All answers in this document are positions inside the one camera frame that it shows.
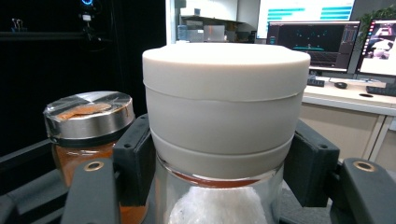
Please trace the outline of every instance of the jar with metal lid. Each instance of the jar with metal lid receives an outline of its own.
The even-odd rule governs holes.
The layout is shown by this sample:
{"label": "jar with metal lid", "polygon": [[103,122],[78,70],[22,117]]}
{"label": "jar with metal lid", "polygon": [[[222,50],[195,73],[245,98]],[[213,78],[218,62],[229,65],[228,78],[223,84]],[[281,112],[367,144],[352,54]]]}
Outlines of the jar with metal lid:
{"label": "jar with metal lid", "polygon": [[[52,155],[67,187],[78,165],[110,158],[114,144],[134,121],[132,98],[117,91],[92,91],[50,103],[43,114]],[[140,223],[146,206],[120,208],[122,223]]]}

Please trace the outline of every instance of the monitor screen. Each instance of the monitor screen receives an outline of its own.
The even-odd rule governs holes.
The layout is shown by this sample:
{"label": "monitor screen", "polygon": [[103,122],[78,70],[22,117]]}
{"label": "monitor screen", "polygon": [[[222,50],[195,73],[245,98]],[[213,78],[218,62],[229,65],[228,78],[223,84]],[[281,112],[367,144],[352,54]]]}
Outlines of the monitor screen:
{"label": "monitor screen", "polygon": [[396,77],[396,19],[372,20],[366,34],[356,73]]}
{"label": "monitor screen", "polygon": [[310,70],[346,73],[359,21],[270,21],[266,44],[306,52]]}
{"label": "monitor screen", "polygon": [[349,21],[355,0],[261,0],[256,38],[267,37],[269,21]]}

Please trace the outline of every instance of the white counter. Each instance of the white counter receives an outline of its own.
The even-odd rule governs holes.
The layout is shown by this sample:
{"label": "white counter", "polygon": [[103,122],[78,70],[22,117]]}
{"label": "white counter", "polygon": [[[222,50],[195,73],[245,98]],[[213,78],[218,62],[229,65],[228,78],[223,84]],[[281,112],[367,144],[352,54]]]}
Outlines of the white counter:
{"label": "white counter", "polygon": [[[300,119],[341,150],[340,159],[363,158],[396,172],[396,132],[390,130],[396,118],[396,97],[368,94],[366,85],[346,79],[319,77],[324,87],[304,90]],[[334,87],[343,81],[346,89]]]}

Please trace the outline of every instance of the metal lid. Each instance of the metal lid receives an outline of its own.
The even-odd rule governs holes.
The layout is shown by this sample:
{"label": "metal lid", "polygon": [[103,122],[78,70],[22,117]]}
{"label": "metal lid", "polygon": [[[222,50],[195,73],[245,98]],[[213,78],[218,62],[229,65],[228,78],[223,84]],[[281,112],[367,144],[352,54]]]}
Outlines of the metal lid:
{"label": "metal lid", "polygon": [[104,136],[107,142],[116,140],[134,120],[132,98],[117,91],[68,96],[47,105],[43,114],[49,139],[60,145],[102,143],[97,138]]}

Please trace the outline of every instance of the glass jar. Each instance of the glass jar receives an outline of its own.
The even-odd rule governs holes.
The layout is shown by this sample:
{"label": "glass jar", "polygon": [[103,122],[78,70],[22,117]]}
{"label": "glass jar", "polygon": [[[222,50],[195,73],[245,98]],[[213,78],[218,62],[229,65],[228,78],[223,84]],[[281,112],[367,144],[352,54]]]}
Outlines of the glass jar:
{"label": "glass jar", "polygon": [[[110,158],[113,146],[134,121],[132,98],[117,91],[93,91],[62,98],[44,110],[52,155],[67,187],[77,166]],[[146,206],[121,206],[123,224],[138,224]]]}
{"label": "glass jar", "polygon": [[278,222],[309,59],[232,43],[143,53],[158,223]]}
{"label": "glass jar", "polygon": [[185,174],[157,158],[156,223],[279,223],[283,164],[243,179]]}

